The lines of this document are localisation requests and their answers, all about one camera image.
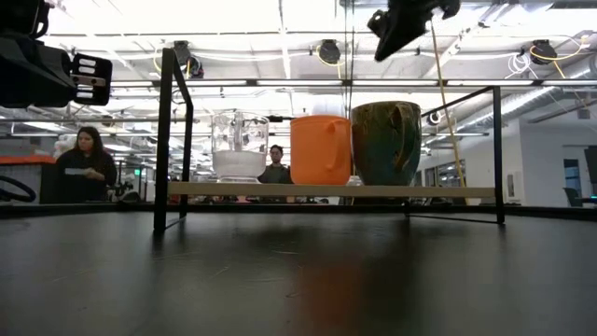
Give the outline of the black monitor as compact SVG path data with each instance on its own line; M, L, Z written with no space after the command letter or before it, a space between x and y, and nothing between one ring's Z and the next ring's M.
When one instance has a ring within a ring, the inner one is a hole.
M41 165L40 203L46 204L58 202L56 194L57 177L58 169L55 164L45 163Z

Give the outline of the green blue glazed ceramic mug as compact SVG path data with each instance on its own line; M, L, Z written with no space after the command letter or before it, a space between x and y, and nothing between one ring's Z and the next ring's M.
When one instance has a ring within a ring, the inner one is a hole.
M366 186L408 186L422 152L421 108L382 101L351 111L356 173Z

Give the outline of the person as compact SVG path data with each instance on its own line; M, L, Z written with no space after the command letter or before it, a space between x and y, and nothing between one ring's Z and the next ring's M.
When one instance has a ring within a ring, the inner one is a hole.
M117 169L104 149L98 130L81 127L75 145L56 160L55 198L58 203L105 202L116 183Z
M290 169L282 164L284 150L278 145L270 148L271 164L257 178L262 184L292 184Z

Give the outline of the orange plastic mug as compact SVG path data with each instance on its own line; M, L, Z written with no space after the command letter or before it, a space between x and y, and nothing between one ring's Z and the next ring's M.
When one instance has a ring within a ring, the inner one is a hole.
M291 179L298 185L345 185L351 175L351 122L315 115L290 123Z

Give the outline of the black aluminium table frame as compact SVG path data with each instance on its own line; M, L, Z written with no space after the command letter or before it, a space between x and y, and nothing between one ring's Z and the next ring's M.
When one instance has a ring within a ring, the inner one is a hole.
M149 203L78 203L78 204L1 204L0 218L11 217L49 217L78 214L97 214L112 212L149 212L154 206ZM321 205L321 204L191 204L189 213L280 213L280 214L483 214L496 213L494 206L477 205ZM597 209L555 208L531 206L507 206L507 216L563 218L597 222Z

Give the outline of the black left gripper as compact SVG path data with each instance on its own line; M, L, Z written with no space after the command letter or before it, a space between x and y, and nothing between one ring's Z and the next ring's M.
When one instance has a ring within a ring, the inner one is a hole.
M2 107L64 107L71 101L104 106L110 99L112 73L107 59L78 53L71 62L62 49L0 36Z

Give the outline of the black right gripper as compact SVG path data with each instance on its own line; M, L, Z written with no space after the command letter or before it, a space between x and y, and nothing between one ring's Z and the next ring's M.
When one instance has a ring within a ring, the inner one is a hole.
M368 21L368 29L379 38L374 60L386 60L423 35L437 8L447 20L460 11L461 0L388 0L388 8L378 9Z

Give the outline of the dark office chair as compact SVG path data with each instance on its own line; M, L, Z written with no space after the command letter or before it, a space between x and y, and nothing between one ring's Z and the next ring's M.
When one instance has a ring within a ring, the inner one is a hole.
M567 202L571 207L583 207L585 204L597 205L597 196L590 196L589 198L582 198L579 196L576 189L563 189Z

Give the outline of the wooden cutting board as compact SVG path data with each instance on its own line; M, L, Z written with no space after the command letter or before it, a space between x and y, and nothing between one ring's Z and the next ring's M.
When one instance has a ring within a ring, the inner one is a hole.
M187 196L198 195L265 195L265 196L341 196L341 197L447 197L447 198L495 198L495 223L505 222L503 201L503 157L502 157L502 120L501 92L498 87L484 88L481 92L493 92L493 173L492 188L440 188L440 187L391 187L391 186L325 186L325 185L257 185L257 184L210 184L191 183L189 181L190 146L193 126L194 106L184 80L176 53L172 48L165 48L161 54L160 109L158 128L158 166L156 172L156 200L153 210L153 230L162 233L168 228L183 222L187 216ZM168 183L167 168L171 123L171 99L173 84L176 84L186 104L186 130L184 133L183 180Z

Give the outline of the red orange object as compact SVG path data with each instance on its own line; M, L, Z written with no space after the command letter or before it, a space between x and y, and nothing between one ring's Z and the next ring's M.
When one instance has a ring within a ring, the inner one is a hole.
M51 156L0 156L0 165L23 165L23 164L54 164L56 159Z

